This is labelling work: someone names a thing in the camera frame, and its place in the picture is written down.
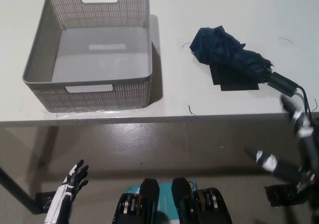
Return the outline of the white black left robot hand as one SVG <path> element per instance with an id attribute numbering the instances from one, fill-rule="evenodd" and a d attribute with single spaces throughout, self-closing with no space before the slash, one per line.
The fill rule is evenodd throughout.
<path id="1" fill-rule="evenodd" d="M 68 172 L 62 184 L 58 187 L 48 209 L 45 224 L 68 224 L 72 205 L 80 190 L 88 184 L 84 180 L 88 175 L 89 165 L 81 159 Z"/>

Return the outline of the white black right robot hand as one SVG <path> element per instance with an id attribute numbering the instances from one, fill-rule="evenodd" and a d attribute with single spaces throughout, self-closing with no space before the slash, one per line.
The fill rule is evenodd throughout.
<path id="1" fill-rule="evenodd" d="M 302 161 L 300 167 L 254 147 L 246 147 L 245 152 L 262 169 L 284 181 L 296 184 L 298 190 L 301 191 L 310 185 L 319 183 L 318 139 L 315 136 L 315 126 L 311 119 L 297 108 L 292 99 L 282 95 L 280 100 L 283 109 L 288 114 L 297 139 Z"/>

